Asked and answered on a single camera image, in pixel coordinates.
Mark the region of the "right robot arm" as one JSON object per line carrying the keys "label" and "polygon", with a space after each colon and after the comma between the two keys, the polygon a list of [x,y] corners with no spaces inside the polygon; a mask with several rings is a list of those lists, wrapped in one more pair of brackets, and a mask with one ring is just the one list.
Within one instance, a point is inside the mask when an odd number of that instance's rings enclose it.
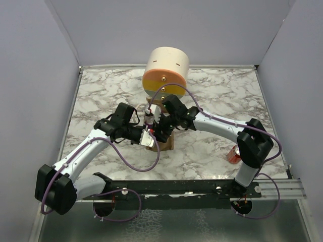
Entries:
{"label": "right robot arm", "polygon": [[261,122],[252,118],[248,122],[234,121],[212,115],[197,106],[187,108],[176,95],[162,101],[168,115],[154,118],[153,130],[158,141],[165,142],[172,131],[181,126],[185,130],[203,131],[226,138],[237,144],[242,165],[233,179],[231,191],[244,197],[250,184],[261,170],[274,143]]}

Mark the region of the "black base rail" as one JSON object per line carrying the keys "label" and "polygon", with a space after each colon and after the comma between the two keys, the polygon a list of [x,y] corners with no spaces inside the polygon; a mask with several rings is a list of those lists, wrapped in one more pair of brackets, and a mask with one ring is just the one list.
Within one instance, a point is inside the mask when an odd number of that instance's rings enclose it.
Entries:
{"label": "black base rail", "polygon": [[259,198],[256,191],[259,184],[253,181],[243,188],[232,179],[198,179],[198,180],[112,180],[97,173],[106,185],[103,196],[96,194],[85,197],[95,204],[113,203],[115,209],[229,209],[230,200]]}

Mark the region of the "purple Fanta can back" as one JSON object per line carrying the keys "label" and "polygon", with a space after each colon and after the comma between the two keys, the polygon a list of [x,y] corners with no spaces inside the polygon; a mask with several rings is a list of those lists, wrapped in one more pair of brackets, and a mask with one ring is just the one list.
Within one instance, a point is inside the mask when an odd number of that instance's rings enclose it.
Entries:
{"label": "purple Fanta can back", "polygon": [[154,123],[154,117],[153,116],[145,116],[145,124],[148,126],[148,127],[152,127],[153,126],[153,123]]}

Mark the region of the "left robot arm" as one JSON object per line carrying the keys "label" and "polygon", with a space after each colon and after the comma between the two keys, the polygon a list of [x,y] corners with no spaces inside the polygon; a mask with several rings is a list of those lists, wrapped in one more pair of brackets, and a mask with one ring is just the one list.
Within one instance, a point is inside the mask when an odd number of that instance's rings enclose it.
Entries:
{"label": "left robot arm", "polygon": [[102,118],[94,125],[87,138],[69,155],[52,166],[43,165],[37,173],[35,198],[41,202],[42,214],[56,211],[66,214],[76,201],[97,195],[101,199],[110,196],[112,187],[108,178],[96,173],[78,180],[85,167],[104,149],[112,147],[116,139],[127,139],[139,144],[143,127],[132,123],[135,107],[119,103],[115,112]]}

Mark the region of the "round cream drawer cabinet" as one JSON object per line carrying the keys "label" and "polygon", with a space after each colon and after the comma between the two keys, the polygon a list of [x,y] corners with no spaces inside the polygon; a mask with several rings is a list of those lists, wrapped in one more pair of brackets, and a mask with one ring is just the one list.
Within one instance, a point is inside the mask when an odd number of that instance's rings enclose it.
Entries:
{"label": "round cream drawer cabinet", "polygon": [[161,100],[170,94],[183,97],[186,90],[189,58],[185,52],[173,47],[158,47],[148,59],[142,86],[148,96],[152,97],[159,89],[156,99]]}

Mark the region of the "red cola can front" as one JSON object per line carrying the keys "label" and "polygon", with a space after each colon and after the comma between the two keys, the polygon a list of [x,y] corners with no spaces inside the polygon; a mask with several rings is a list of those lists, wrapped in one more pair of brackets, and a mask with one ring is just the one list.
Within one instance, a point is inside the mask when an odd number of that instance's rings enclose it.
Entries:
{"label": "red cola can front", "polygon": [[227,154],[227,160],[231,164],[238,164],[241,161],[240,151],[237,145],[235,145]]}

